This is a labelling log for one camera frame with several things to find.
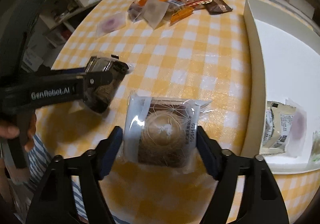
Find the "yellow checkered tablecloth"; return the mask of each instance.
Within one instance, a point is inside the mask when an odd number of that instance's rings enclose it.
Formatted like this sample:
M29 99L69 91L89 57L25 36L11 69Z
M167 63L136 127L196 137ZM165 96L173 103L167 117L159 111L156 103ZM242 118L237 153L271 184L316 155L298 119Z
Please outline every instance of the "yellow checkered tablecloth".
M222 148L239 154L250 107L251 66L243 18L245 0L224 0L234 10L210 16L195 11L174 26L152 30L145 21L127 21L125 28L99 39L96 25L110 14L126 11L133 0L103 0L72 34L54 69L86 65L94 52L116 54L135 65L124 78L109 112L101 117L77 102L37 111L37 134L52 154L81 155L108 137L115 125L124 127L128 97L139 95L212 100L212 112L199 124ZM276 175L290 221L307 207L319 187L320 171ZM100 182L112 214L131 224L199 223L216 183L200 159L189 174L168 168L149 169L117 160ZM236 218L243 179L228 221Z

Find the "human hand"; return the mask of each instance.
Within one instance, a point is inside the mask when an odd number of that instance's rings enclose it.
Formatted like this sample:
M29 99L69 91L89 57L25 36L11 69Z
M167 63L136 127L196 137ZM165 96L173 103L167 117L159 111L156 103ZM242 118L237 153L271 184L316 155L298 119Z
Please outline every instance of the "human hand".
M35 144L35 142L33 141L33 136L36 133L36 121L37 121L37 117L36 117L36 114L34 113L31 116L31 120L29 123L28 141L24 146L24 149L26 152L29 152ZM0 136L1 137L7 138L7 139L13 139L19 136L19 134L20 134L20 130L17 126L5 120L0 120Z

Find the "clear plastic wrapper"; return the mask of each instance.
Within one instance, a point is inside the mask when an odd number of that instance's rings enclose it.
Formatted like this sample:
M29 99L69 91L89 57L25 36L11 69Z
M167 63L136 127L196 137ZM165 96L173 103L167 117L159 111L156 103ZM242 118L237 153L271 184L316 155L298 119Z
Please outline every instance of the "clear plastic wrapper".
M136 2L131 3L131 5L128 8L128 15L132 22L142 20L142 7Z
M110 84L88 88L85 92L86 99L84 104L97 113L103 113L109 107L119 85L129 72L129 65L119 61L117 56L92 56L85 67L85 71L109 71L112 73L113 79Z
M97 25L96 37L102 37L110 32L125 27L125 13L120 12L106 17Z
M124 127L125 158L191 171L199 114L209 103L131 95Z
M143 18L152 29L156 29L167 12L169 3L160 0L147 0L142 10Z

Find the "white cardboard tray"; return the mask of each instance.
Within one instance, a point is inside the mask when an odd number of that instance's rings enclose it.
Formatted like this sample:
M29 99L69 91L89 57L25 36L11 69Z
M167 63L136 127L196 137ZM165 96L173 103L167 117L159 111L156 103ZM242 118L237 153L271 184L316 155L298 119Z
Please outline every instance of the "white cardboard tray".
M309 163L312 134L320 130L320 37L298 19L268 3L246 0L244 20L252 65L248 128L241 156L259 154L267 101L290 98L307 113L301 156L264 155L274 174L313 171Z

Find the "barcode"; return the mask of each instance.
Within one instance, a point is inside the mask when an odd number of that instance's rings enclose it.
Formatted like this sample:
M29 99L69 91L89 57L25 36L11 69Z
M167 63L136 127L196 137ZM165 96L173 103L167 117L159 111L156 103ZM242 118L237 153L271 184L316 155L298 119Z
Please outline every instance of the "barcode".
M178 7L184 5L183 2L179 2L179 1L176 1L176 0L168 0L168 2L169 2L169 3L173 3L173 4L175 4L175 5L178 6Z
M279 142L284 142L287 139L287 136L282 136L281 139L279 140Z
M280 143L277 142L277 143L275 143L272 147L273 147L273 148L277 148L277 147L279 147L279 146L282 146L282 144L280 144Z

